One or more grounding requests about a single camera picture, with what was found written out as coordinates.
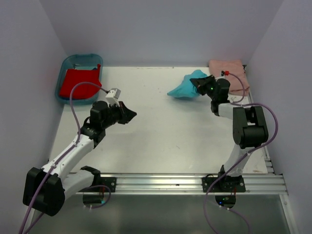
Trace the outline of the teal t-shirt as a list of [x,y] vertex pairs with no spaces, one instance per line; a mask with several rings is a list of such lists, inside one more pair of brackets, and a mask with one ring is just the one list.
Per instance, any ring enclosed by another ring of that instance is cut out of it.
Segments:
[[183,81],[173,90],[167,93],[168,96],[173,98],[196,98],[199,96],[197,89],[192,84],[192,78],[205,78],[207,74],[201,70],[195,70],[191,74],[185,75]]

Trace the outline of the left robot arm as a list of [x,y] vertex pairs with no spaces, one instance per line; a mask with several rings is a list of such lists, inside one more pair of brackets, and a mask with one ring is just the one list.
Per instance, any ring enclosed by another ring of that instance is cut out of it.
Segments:
[[128,109],[122,101],[109,105],[105,101],[93,103],[90,115],[85,119],[71,144],[53,160],[40,169],[33,167],[26,176],[23,203],[46,215],[56,215],[66,199],[75,193],[88,189],[92,192],[111,189],[101,180],[101,172],[90,166],[83,166],[74,174],[72,169],[106,136],[106,129],[112,125],[127,124],[136,112]]

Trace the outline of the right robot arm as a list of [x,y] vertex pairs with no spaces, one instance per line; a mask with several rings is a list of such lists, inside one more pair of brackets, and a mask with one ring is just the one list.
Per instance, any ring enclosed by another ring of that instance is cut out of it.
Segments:
[[192,78],[196,91],[211,98],[211,111],[218,117],[232,121],[233,150],[218,173],[218,188],[229,191],[234,179],[242,175],[252,150],[268,141],[269,133],[261,106],[243,107],[229,100],[230,82],[224,78],[208,76]]

